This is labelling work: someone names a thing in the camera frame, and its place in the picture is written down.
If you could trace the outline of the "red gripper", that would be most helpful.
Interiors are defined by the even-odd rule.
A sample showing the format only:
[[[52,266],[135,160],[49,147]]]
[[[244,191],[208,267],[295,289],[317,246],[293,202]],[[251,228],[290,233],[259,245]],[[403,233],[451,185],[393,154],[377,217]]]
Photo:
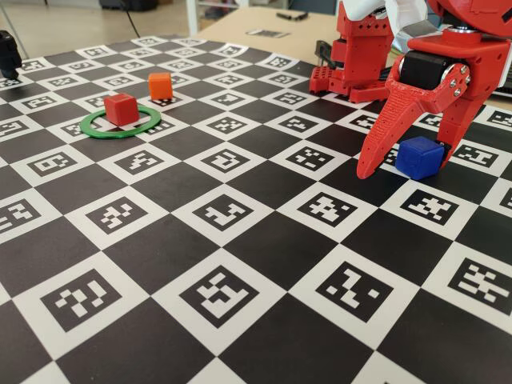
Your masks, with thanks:
[[[393,64],[390,95],[362,145],[357,176],[368,178],[424,113],[443,113],[438,141],[445,166],[507,61],[507,40],[481,34],[438,34],[410,40],[411,51]]]

